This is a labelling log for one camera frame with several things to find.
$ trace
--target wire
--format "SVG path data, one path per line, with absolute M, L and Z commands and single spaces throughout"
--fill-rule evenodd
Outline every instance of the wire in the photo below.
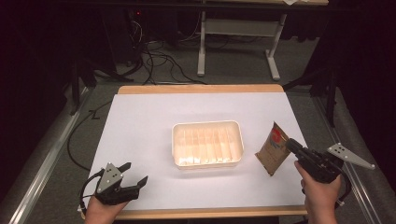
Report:
M 232 41 L 232 42 L 235 42 L 235 43 L 243 43 L 243 44 L 250 44 L 250 43 L 253 43 L 253 42 L 256 42 L 256 41 L 260 41 L 261 39 L 263 39 L 264 38 L 264 36 L 252 36 L 252 39 L 251 40 L 240 40 L 240 39 L 234 39 L 232 36 L 230 37 L 230 40 Z
M 166 62 L 170 62 L 170 63 L 172 64 L 171 69 L 170 69 L 170 74 L 171 74 L 171 77 L 172 77 L 175 81 L 177 81 L 177 82 L 183 82 L 183 81 L 178 80 L 177 78 L 175 78 L 174 75 L 173 75 L 173 73 L 172 73 L 174 67 L 176 66 L 176 67 L 179 69 L 181 75 L 182 75 L 184 78 L 186 78 L 190 83 L 199 83 L 199 84 L 207 85 L 207 84 L 204 83 L 203 81 L 195 80 L 195 79 L 192 79 L 192 78 L 186 76 L 186 74 L 185 74 L 184 71 L 183 71 L 183 68 L 176 62 L 176 60 L 175 60 L 172 56 L 167 55 L 167 54 L 164 54 L 164 53 L 162 53 L 162 52 L 160 52 L 160 51 L 149 52 L 149 49 L 148 49 L 148 48 L 147 48 L 147 50 L 148 50 L 147 52 L 143 52 L 143 53 L 147 53 L 147 54 L 148 54 L 149 58 L 148 58 L 148 60 L 147 60 L 147 63 L 148 63 L 148 61 L 150 61 L 150 64 L 149 64 L 149 65 L 151 66 L 151 68 L 153 68 L 154 66 L 159 66 L 159 65 L 155 65 L 155 64 L 154 64 L 154 61 L 153 61 L 154 58 L 162 58 L 162 59 L 165 59 L 165 61 L 162 62 L 160 65 L 163 65 L 163 64 L 165 64 Z
M 199 38 L 200 35 L 194 36 L 188 40 L 183 40 L 180 42 L 180 45 L 186 46 L 186 47 L 195 47 L 201 43 L 201 39 Z
M 343 176 L 344 180 L 346 181 L 346 190 L 344 194 L 338 199 L 337 203 L 335 204 L 335 208 L 339 207 L 340 205 L 344 205 L 344 199 L 347 197 L 347 195 L 352 191 L 352 184 L 350 182 L 349 176 L 344 172 L 343 169 L 341 169 L 339 166 L 334 164 L 332 161 L 329 161 L 329 164 L 336 169 L 340 174 Z
M 84 197 L 82 197 L 82 198 L 89 198 L 89 197 L 92 197 L 94 194 L 90 194 L 90 195 L 85 195 Z
M 87 185 L 88 185 L 93 179 L 95 179 L 95 178 L 98 177 L 98 176 L 102 176 L 104 172 L 105 172 L 105 170 L 102 169 L 102 170 L 99 171 L 98 173 L 96 173 L 96 174 L 92 175 L 90 178 L 88 178 L 88 179 L 84 182 L 84 184 L 82 185 L 82 189 L 81 189 L 81 191 L 79 192 L 79 207 L 81 208 L 81 211 L 82 211 L 82 213 L 84 214 L 84 216 L 87 214 L 87 207 L 85 207 L 85 203 L 84 203 L 84 200 L 83 200 L 84 198 L 86 198 L 86 196 L 84 196 L 85 188 L 87 187 Z
M 145 46 L 146 46 L 148 58 L 151 60 L 151 64 L 150 64 L 150 69 L 148 69 L 148 68 L 143 64 L 143 66 L 144 66 L 144 67 L 146 68 L 146 70 L 148 71 L 148 78 L 146 79 L 145 82 L 143 82 L 143 86 L 146 85 L 149 81 L 150 81 L 152 84 L 156 85 L 154 79 L 152 78 L 152 72 L 153 72 L 153 70 L 154 70 L 154 60 L 152 59 L 152 55 L 151 55 L 151 53 L 149 52 L 149 47 L 148 47 L 148 45 L 145 45 Z
M 90 59 L 83 59 L 83 60 L 86 64 L 88 64 L 92 68 L 92 70 L 100 70 L 103 73 L 105 73 L 106 75 L 114 77 L 116 80 L 123 81 L 123 82 L 133 82 L 134 80 L 132 78 L 127 78 L 125 76 L 131 75 L 132 73 L 134 73 L 135 71 L 137 71 L 140 68 L 140 65 L 137 64 L 136 67 L 134 67 L 132 70 L 120 75 L 114 71 L 104 68 L 102 65 L 95 63 L 94 61 L 92 61 Z
M 134 34 L 133 34 L 133 35 L 129 34 L 129 37 L 131 37 L 131 40 L 132 40 L 132 42 L 134 43 L 134 36 L 136 35 L 138 28 L 140 28 L 140 29 L 139 29 L 139 30 L 140 30 L 140 32 L 139 32 L 139 33 L 140 33 L 139 41 L 137 42 L 137 44 L 140 44 L 140 42 L 142 41 L 142 37 L 143 37 L 143 29 L 142 29 L 142 26 L 141 26 L 138 22 L 136 22 L 136 21 L 131 21 L 131 23 L 137 25 L 137 27 L 136 27 L 136 29 L 134 30 Z
M 196 35 L 196 36 L 194 36 L 194 35 L 197 32 L 197 30 L 198 30 L 198 26 L 199 26 L 200 21 L 201 21 L 201 12 L 198 13 L 198 20 L 197 20 L 197 23 L 195 24 L 195 29 L 194 29 L 194 31 L 192 31 L 191 35 L 189 37 L 185 38 L 185 39 L 178 40 L 178 42 L 189 41 L 191 39 L 195 39 L 195 38 L 199 37 L 199 35 Z
M 129 82 L 133 82 L 133 81 L 134 81 L 133 79 L 125 79 L 124 77 L 133 74 L 134 72 L 136 72 L 137 70 L 139 70 L 139 69 L 142 67 L 142 65 L 143 65 L 143 59 L 142 59 L 141 56 L 139 56 L 139 58 L 138 58 L 138 60 L 137 60 L 137 62 L 136 62 L 136 64 L 135 64 L 134 68 L 131 69 L 131 70 L 129 70 L 129 71 L 127 71 L 127 72 L 125 72 L 125 73 L 123 73 L 123 74 L 117 74 L 117 73 L 112 72 L 112 73 L 114 73 L 114 74 L 116 74 L 116 75 L 111 76 L 109 73 L 106 73 L 105 71 L 103 71 L 103 69 L 97 69 L 97 70 L 99 70 L 99 71 L 104 72 L 104 73 L 106 74 L 106 76 L 102 76 L 102 75 L 100 75 L 100 74 L 98 74 L 98 73 L 94 73 L 94 75 L 95 75 L 96 77 L 100 77 L 100 78 L 103 78 L 103 79 L 106 79 L 106 80 L 110 80 L 111 78 L 115 78 L 115 79 L 118 80 L 118 81 L 129 81 Z
M 89 111 L 90 113 L 89 113 L 84 119 L 82 119 L 82 121 L 80 121 L 80 122 L 76 125 L 76 127 L 73 128 L 72 132 L 70 133 L 69 137 L 67 138 L 67 154 L 69 155 L 70 160 L 71 160 L 75 165 L 77 165 L 78 167 L 80 167 L 80 168 L 83 169 L 83 170 L 90 171 L 91 169 L 89 169 L 89 168 L 87 168 L 87 167 L 81 165 L 78 161 L 76 161 L 76 160 L 73 158 L 73 155 L 72 155 L 71 149 L 70 149 L 70 142 L 71 142 L 72 136 L 73 136 L 73 134 L 75 133 L 75 131 L 78 129 L 78 127 L 79 127 L 85 120 L 87 120 L 91 115 L 95 115 L 96 112 L 97 112 L 99 109 L 101 109 L 101 108 L 104 107 L 105 105 L 110 104 L 111 102 L 112 102 L 112 101 L 109 101 L 109 102 L 105 103 L 104 105 L 101 105 L 101 106 L 97 107 L 97 108 L 94 109 L 94 110 L 90 110 L 90 111 Z
M 154 51 L 154 50 L 157 50 L 157 49 L 162 49 L 165 41 L 163 41 L 163 40 L 151 40 L 151 41 L 149 41 L 147 43 L 147 45 L 156 44 L 156 43 L 161 43 L 161 45 L 158 48 L 156 48 L 156 49 L 151 49 L 151 51 Z
M 225 38 L 225 43 L 223 43 L 222 45 L 220 45 L 219 47 L 210 47 L 209 45 L 208 45 L 208 43 L 207 43 L 207 41 L 205 42 L 205 46 L 207 47 L 207 48 L 209 48 L 209 49 L 222 49 L 222 48 L 224 48 L 225 46 L 227 46 L 228 45 L 228 43 L 230 42 L 230 37 L 226 37 Z

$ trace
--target desk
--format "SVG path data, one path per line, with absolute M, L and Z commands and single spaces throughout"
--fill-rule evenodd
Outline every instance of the desk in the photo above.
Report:
M 239 2 L 239 3 L 258 3 L 258 4 L 285 4 L 283 0 L 216 0 L 216 2 Z M 314 0 L 303 2 L 297 1 L 296 5 L 306 6 L 327 6 L 328 0 Z M 282 34 L 285 25 L 287 14 L 282 14 L 279 21 L 238 21 L 238 20 L 216 20 L 207 19 L 203 11 L 201 13 L 201 43 L 198 55 L 198 76 L 205 75 L 205 35 L 252 35 L 252 36 L 270 36 L 273 38 L 273 43 L 270 49 L 265 50 L 265 58 L 270 67 L 271 76 L 273 80 L 280 80 L 279 72 L 277 71 L 274 54 L 280 35 Z
M 231 168 L 177 169 L 173 126 L 214 120 L 239 123 L 242 160 Z M 274 121 L 305 145 L 288 97 L 278 85 L 122 87 L 114 97 L 90 175 L 109 161 L 116 166 L 132 163 L 124 173 L 123 187 L 148 175 L 139 199 L 129 203 L 118 219 L 306 214 L 294 155 L 273 176 L 254 155 Z M 93 182 L 86 193 L 94 192 Z

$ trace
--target human hand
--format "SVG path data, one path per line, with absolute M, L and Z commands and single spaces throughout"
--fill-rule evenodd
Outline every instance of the human hand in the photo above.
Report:
M 323 184 L 312 178 L 299 162 L 295 161 L 294 165 L 303 178 L 301 186 L 305 193 L 305 208 L 309 223 L 337 223 L 334 206 L 341 188 L 340 175 L 332 183 Z
M 91 196 L 85 224 L 111 224 L 126 204 L 128 202 L 116 205 L 102 204 L 95 196 Z

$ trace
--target plastic container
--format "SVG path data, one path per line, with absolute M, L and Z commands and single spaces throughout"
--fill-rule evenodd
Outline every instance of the plastic container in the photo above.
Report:
M 179 169 L 235 166 L 244 152 L 233 120 L 180 123 L 172 132 L 172 154 Z

